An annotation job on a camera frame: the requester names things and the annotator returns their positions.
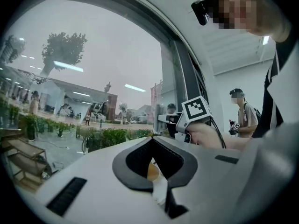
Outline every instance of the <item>white wall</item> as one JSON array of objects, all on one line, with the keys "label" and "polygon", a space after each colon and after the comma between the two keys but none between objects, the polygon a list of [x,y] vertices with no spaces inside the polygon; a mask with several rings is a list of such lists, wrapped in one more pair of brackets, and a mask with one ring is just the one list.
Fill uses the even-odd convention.
[{"label": "white wall", "polygon": [[228,133],[229,119],[238,120],[238,105],[231,102],[229,92],[240,88],[246,100],[262,112],[264,82],[272,60],[216,75],[218,91],[222,103],[224,132]]}]

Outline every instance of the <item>glass window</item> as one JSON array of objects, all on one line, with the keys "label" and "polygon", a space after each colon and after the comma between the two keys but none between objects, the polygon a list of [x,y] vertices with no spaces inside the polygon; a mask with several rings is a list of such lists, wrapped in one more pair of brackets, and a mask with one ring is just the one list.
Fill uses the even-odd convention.
[{"label": "glass window", "polygon": [[[152,134],[155,106],[174,113],[177,95],[185,97],[176,92],[174,49],[100,7],[47,0],[19,18],[4,39],[0,127],[20,137],[21,146],[45,150],[38,159],[46,166],[32,171],[37,179],[85,153]],[[16,159],[34,156],[19,153]],[[7,163],[12,175],[28,171]]]}]

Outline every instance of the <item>gray t-shirt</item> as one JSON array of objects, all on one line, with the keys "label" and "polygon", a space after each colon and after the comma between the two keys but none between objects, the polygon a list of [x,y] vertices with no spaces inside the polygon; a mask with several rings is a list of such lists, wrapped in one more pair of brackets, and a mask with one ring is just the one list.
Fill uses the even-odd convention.
[{"label": "gray t-shirt", "polygon": [[[240,127],[251,127],[251,126],[256,126],[258,124],[256,111],[254,107],[248,103],[245,105],[245,111],[243,110],[243,107],[239,109],[238,117],[239,117]],[[238,133],[238,137],[250,138],[252,134],[253,132],[247,132],[247,133],[242,132],[242,133]]]}]

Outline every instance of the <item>overcast sky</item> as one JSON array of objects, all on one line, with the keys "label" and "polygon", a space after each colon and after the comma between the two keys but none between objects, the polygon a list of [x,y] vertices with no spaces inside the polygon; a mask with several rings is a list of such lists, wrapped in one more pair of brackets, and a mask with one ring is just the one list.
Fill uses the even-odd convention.
[{"label": "overcast sky", "polygon": [[[24,14],[8,35],[24,38],[26,56],[11,66],[39,74],[43,68],[42,45],[50,33],[85,33],[88,42],[79,67],[84,72],[52,70],[49,77],[104,91],[118,96],[118,103],[138,109],[150,105],[150,88],[162,79],[160,43],[131,21],[93,5],[64,0],[49,0]],[[144,89],[139,92],[125,87],[130,84]]]}]

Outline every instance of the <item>black shirt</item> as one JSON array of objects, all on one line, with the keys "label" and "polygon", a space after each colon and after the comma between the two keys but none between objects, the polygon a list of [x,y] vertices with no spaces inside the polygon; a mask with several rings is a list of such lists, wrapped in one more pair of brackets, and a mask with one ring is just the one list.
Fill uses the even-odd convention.
[{"label": "black shirt", "polygon": [[[276,51],[277,51],[277,55],[278,55],[278,63],[279,63],[280,70],[282,69],[282,67],[284,66],[285,62],[287,61],[290,53],[292,52],[292,49],[295,45],[296,40],[297,40],[297,37],[295,35],[294,29],[292,29],[288,38],[284,42],[276,43]],[[256,130],[252,135],[253,138],[260,138],[268,130],[270,130],[273,99],[267,90],[268,86],[270,85],[270,82],[268,79],[268,73],[269,73],[269,71],[267,72],[265,86],[264,86],[263,112],[261,115],[261,119],[256,127]],[[277,74],[277,64],[276,64],[276,58],[274,57],[272,69],[271,69],[271,77],[276,74]],[[281,114],[277,107],[276,107],[276,119],[277,119],[277,126],[279,126],[283,123],[283,119],[282,119]]]}]

